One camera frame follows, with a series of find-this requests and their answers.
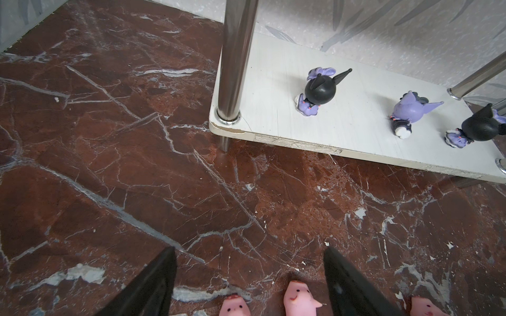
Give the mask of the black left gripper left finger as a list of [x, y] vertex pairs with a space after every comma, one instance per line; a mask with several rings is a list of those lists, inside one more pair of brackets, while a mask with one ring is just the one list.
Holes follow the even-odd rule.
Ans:
[[166, 247], [97, 315], [168, 315], [177, 256]]

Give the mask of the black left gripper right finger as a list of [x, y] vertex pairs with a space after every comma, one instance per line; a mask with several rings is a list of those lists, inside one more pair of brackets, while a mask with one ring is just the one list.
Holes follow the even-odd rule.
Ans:
[[403, 315], [335, 248], [324, 251], [325, 280], [334, 315]]

